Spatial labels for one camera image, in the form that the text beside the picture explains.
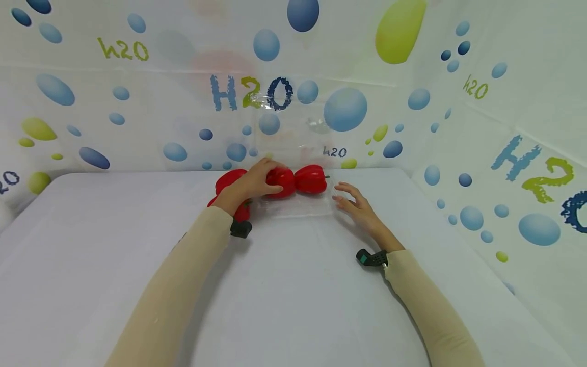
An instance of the hand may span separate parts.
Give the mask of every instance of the hand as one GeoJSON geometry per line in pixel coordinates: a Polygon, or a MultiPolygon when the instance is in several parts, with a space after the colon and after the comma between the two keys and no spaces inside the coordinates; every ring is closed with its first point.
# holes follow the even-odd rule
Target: hand
{"type": "Polygon", "coordinates": [[[381,222],[358,188],[346,182],[339,182],[334,188],[349,193],[355,199],[351,201],[342,196],[332,197],[336,201],[338,209],[348,214],[360,228],[377,242],[382,250],[392,252],[404,249],[389,228],[381,222]]]}

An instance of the wearable device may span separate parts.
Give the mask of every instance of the wearable device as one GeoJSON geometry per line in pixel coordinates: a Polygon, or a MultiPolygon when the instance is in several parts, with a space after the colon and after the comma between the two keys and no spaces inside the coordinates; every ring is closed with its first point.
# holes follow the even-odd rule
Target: wearable device
{"type": "Polygon", "coordinates": [[[362,248],[357,252],[357,260],[366,267],[387,267],[387,252],[379,251],[376,254],[369,254],[369,252],[362,248]]]}

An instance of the green bubble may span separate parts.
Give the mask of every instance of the green bubble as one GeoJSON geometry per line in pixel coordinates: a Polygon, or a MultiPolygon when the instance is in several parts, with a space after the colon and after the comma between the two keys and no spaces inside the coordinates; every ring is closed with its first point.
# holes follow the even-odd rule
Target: green bubble
{"type": "Polygon", "coordinates": [[[33,194],[40,194],[51,183],[51,177],[44,172],[31,174],[26,185],[33,194]]]}
{"type": "Polygon", "coordinates": [[[342,164],[340,165],[340,168],[344,168],[344,169],[350,169],[350,168],[355,168],[357,166],[357,160],[354,158],[349,158],[349,159],[345,159],[342,164]]]}
{"type": "Polygon", "coordinates": [[[54,140],[57,135],[43,120],[30,117],[22,122],[22,130],[37,140],[54,140]]]}
{"type": "Polygon", "coordinates": [[[376,142],[380,142],[383,140],[385,135],[387,135],[387,125],[381,125],[377,128],[377,130],[375,130],[373,139],[375,139],[376,142]]]}
{"type": "Polygon", "coordinates": [[[27,148],[30,148],[30,147],[33,147],[33,146],[35,146],[35,142],[33,142],[31,139],[29,139],[29,138],[27,138],[27,137],[21,137],[21,138],[18,140],[18,143],[19,143],[20,145],[22,145],[23,147],[27,147],[27,148]]]}

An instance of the wall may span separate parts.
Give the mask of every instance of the wall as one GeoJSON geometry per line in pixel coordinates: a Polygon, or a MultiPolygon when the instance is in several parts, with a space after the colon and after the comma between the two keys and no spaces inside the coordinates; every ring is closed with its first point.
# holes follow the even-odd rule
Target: wall
{"type": "Polygon", "coordinates": [[[70,172],[226,170],[265,155],[401,167],[579,364],[586,8],[9,0],[0,201],[17,213],[70,172]]]}

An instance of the blue letter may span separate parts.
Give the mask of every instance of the blue letter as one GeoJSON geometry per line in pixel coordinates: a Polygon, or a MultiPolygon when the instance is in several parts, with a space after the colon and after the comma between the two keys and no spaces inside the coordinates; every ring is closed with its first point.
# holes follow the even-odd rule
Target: blue letter
{"type": "Polygon", "coordinates": [[[506,160],[509,160],[511,163],[513,163],[512,169],[505,177],[506,180],[509,180],[512,182],[515,180],[516,177],[518,177],[519,173],[523,169],[527,168],[530,165],[530,162],[532,162],[532,159],[538,157],[538,155],[540,154],[540,151],[541,151],[540,146],[537,145],[534,148],[532,148],[531,151],[524,154],[521,158],[518,158],[515,155],[513,155],[512,153],[518,147],[518,145],[521,141],[522,141],[522,136],[520,136],[520,135],[514,136],[512,138],[512,140],[510,140],[510,142],[507,144],[507,146],[503,149],[503,151],[500,153],[500,155],[497,156],[497,158],[495,159],[495,162],[493,162],[493,164],[491,165],[491,169],[496,170],[496,169],[500,168],[501,165],[504,164],[504,162],[506,160]]]}
{"type": "Polygon", "coordinates": [[[234,89],[234,78],[232,76],[228,76],[228,91],[226,92],[220,92],[218,89],[218,78],[216,78],[216,75],[210,77],[210,84],[212,84],[212,97],[214,97],[216,111],[222,109],[221,98],[228,98],[231,110],[234,111],[237,109],[237,91],[234,89]]]}

